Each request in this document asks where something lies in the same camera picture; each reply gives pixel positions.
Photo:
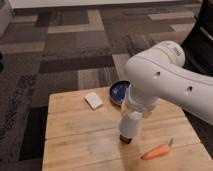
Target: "carrot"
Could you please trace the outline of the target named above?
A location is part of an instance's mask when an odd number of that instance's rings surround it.
[[[172,145],[172,143],[173,143],[173,138],[171,139],[169,144],[162,144],[162,145],[152,149],[151,151],[145,153],[141,157],[141,159],[149,160],[149,159],[153,159],[153,158],[156,158],[156,157],[159,157],[159,156],[164,156],[164,155],[168,154],[169,151],[170,151],[170,146]]]

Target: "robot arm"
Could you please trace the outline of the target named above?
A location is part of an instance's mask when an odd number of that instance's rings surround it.
[[[146,109],[162,98],[213,125],[213,78],[183,69],[184,62],[182,48],[172,41],[133,56],[125,68],[129,101]]]

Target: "wooden table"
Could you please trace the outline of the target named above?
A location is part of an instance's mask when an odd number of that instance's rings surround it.
[[[84,100],[91,91],[104,102],[95,111]],[[182,110],[163,100],[129,145],[119,140],[121,114],[110,103],[108,88],[53,94],[48,112],[43,171],[213,171],[212,159]],[[172,137],[169,155],[140,159]]]

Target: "gray carpet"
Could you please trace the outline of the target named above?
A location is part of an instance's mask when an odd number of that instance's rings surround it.
[[[0,170],[41,170],[50,94],[121,80],[130,56],[163,40],[181,43],[199,8],[191,0],[16,10],[0,39]],[[197,131],[211,153],[209,130]]]

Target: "blue bowl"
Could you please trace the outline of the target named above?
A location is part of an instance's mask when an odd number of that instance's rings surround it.
[[[129,81],[119,81],[113,84],[109,90],[110,100],[114,104],[121,106],[125,97],[126,89],[129,85]]]

